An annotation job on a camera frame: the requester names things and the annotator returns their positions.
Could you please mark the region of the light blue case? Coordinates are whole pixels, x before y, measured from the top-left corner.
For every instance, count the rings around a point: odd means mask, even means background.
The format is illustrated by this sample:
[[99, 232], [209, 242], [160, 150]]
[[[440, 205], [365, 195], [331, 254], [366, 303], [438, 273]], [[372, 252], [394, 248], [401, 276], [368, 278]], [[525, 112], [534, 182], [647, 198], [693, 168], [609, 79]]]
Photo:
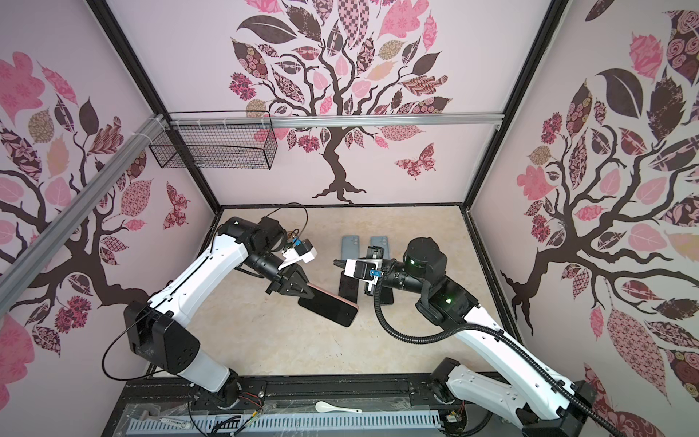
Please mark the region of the light blue case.
[[358, 235], [346, 235], [341, 239], [341, 260], [357, 260], [360, 258], [360, 237]]
[[369, 254], [373, 258], [389, 258], [390, 245], [389, 239], [386, 236], [370, 237]]

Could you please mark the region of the black phone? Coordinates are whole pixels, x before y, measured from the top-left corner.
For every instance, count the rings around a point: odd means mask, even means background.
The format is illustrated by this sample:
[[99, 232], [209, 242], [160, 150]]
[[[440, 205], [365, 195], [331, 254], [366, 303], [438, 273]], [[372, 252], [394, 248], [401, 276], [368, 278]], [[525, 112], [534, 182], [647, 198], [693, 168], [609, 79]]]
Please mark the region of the black phone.
[[342, 327], [349, 328], [359, 312], [356, 303], [309, 284], [313, 296], [299, 298], [298, 305]]

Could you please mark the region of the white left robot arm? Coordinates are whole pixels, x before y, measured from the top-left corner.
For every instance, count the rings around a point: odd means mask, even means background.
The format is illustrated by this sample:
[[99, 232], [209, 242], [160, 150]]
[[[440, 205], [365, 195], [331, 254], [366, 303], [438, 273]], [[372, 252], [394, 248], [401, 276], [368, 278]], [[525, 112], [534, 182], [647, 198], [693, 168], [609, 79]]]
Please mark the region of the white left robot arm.
[[129, 348], [209, 393], [232, 393], [238, 388], [234, 371], [208, 355], [187, 326], [212, 291], [239, 267], [248, 267], [267, 280], [269, 293], [312, 298], [302, 266], [316, 256], [309, 240], [291, 238], [278, 220], [264, 217], [254, 223], [231, 218], [176, 280], [147, 302], [132, 302], [125, 308]]

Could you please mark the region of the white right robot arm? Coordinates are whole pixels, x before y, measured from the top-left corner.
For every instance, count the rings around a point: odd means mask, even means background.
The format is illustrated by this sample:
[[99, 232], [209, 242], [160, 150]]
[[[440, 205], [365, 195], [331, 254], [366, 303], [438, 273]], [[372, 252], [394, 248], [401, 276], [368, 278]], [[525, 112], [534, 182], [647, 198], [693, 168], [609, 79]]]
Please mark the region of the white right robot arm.
[[[493, 379], [444, 359], [431, 375], [434, 395], [441, 402], [479, 405], [525, 436], [578, 436], [593, 417], [593, 388], [552, 370], [504, 331], [469, 291], [448, 277], [448, 258], [433, 239], [411, 240], [401, 260], [373, 255], [333, 263], [344, 275], [369, 286], [377, 320], [391, 337], [414, 345], [456, 338], [500, 375]], [[382, 311], [380, 295], [385, 289], [418, 293], [418, 312], [440, 332], [419, 337], [392, 327]]]

